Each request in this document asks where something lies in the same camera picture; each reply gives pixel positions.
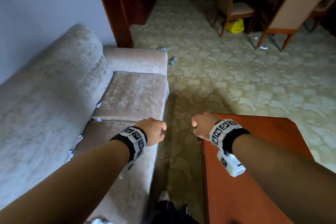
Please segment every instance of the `yellow bag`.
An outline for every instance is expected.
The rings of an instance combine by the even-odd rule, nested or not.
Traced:
[[[226,30],[233,34],[242,32],[244,30],[244,21],[242,19],[238,19],[229,22],[226,26]]]

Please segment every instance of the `wall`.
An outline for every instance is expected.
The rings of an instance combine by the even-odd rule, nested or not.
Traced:
[[[0,84],[77,22],[116,45],[101,0],[0,0]]]

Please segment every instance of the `fist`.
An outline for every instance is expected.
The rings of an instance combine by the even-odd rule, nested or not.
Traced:
[[[204,112],[203,114],[195,115],[191,118],[191,125],[197,127],[194,129],[194,134],[205,140],[209,140],[209,134],[213,126],[219,122],[221,118],[211,114],[209,112]]]
[[[161,130],[166,130],[167,125],[164,121],[153,118],[138,121],[134,126],[141,128],[147,135],[147,146],[152,146],[161,142],[165,135]]]

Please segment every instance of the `patterned carpet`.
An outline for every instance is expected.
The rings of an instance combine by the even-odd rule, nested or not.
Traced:
[[[216,3],[202,0],[159,0],[146,25],[131,27],[135,48],[169,47],[177,62],[168,67],[171,95],[149,202],[152,209],[161,189],[168,188],[176,205],[203,223],[200,144],[191,117],[210,111],[287,117],[302,133],[315,160],[336,172],[336,39],[319,27],[302,27],[279,52],[285,36],[265,40],[215,29]]]

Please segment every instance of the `beige sofa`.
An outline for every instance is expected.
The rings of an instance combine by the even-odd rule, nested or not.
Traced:
[[[162,119],[168,94],[166,52],[103,49],[73,26],[0,86],[0,209],[65,164],[70,149],[76,157],[138,120]],[[156,153],[146,147],[88,220],[141,223]]]

